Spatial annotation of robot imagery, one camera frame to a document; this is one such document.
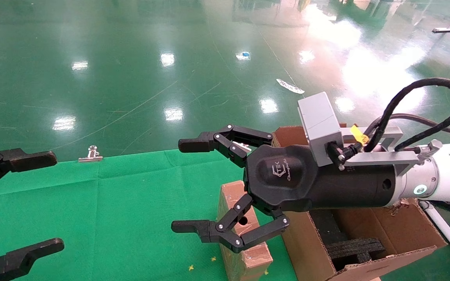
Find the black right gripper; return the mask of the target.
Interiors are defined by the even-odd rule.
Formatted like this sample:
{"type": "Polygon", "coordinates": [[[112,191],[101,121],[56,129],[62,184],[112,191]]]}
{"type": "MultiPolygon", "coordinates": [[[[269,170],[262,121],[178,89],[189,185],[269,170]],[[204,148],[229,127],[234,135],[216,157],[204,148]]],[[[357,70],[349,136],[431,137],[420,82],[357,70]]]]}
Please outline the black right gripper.
{"type": "Polygon", "coordinates": [[[182,153],[218,151],[238,167],[245,167],[244,194],[218,221],[173,221],[175,233],[196,233],[202,243],[220,243],[238,254],[284,232],[290,222],[284,212],[318,209],[376,208],[386,206],[395,191],[395,168],[391,164],[319,167],[309,146],[269,146],[273,134],[227,125],[192,139],[179,139],[182,153]],[[248,151],[240,144],[256,147],[248,151]],[[251,206],[270,212],[273,221],[238,235],[234,226],[251,206]]]}

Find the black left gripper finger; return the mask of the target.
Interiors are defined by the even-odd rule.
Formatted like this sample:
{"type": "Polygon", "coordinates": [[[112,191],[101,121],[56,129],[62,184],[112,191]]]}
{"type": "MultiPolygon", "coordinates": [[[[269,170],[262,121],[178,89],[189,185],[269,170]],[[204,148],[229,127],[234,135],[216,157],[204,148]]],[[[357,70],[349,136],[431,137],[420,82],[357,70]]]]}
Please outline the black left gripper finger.
{"type": "Polygon", "coordinates": [[[34,262],[64,249],[64,241],[52,238],[37,244],[9,251],[0,256],[0,281],[11,281],[27,275],[34,262]]]}
{"type": "Polygon", "coordinates": [[[0,151],[0,179],[13,172],[31,171],[52,167],[58,163],[57,157],[52,151],[39,153],[25,153],[22,149],[8,149],[0,151]]]}

